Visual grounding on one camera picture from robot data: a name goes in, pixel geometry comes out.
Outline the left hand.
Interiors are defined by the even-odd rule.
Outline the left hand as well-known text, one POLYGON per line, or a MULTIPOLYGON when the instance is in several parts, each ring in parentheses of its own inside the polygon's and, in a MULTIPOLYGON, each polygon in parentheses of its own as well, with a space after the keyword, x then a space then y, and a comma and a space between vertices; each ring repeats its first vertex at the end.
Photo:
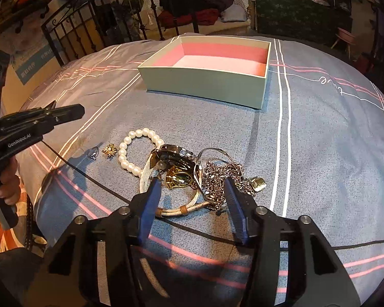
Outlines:
POLYGON ((9 206, 14 206, 20 199, 20 178, 16 174, 17 169, 18 162, 12 157, 7 168, 1 173, 0 199, 9 206))

